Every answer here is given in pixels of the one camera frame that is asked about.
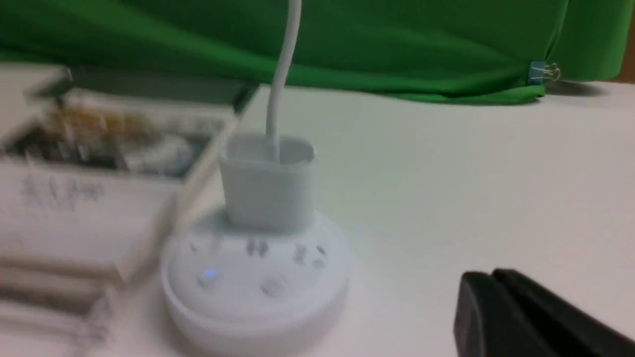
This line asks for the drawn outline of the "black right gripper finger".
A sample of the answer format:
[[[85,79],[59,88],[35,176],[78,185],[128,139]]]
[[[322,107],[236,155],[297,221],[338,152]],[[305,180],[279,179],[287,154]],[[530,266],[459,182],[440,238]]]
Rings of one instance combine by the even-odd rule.
[[[514,269],[462,274],[453,324],[459,357],[632,357],[633,339]]]

